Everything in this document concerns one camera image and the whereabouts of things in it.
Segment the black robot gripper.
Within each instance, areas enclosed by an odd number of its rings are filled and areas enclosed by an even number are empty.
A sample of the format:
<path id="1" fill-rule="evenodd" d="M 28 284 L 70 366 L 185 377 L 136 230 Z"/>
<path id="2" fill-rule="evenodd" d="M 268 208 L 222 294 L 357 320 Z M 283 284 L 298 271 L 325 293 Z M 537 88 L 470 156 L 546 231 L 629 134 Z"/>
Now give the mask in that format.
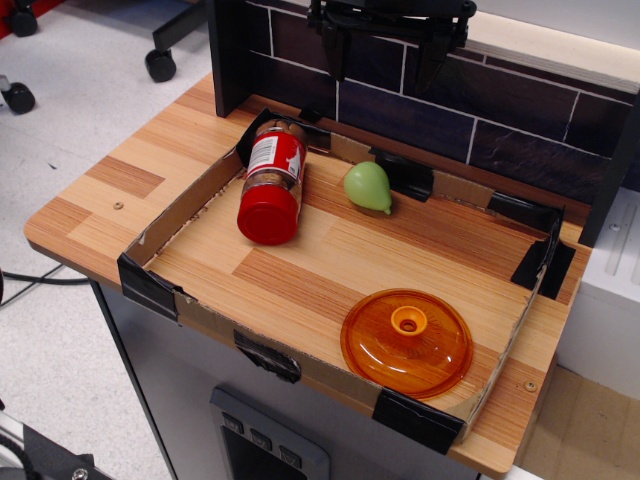
<path id="1" fill-rule="evenodd" d="M 328 71 L 338 82 L 346 78 L 350 33 L 418 41 L 414 91 L 423 93 L 448 54 L 466 42 L 476 12 L 473 1 L 312 1 L 307 21 L 321 34 Z"/>

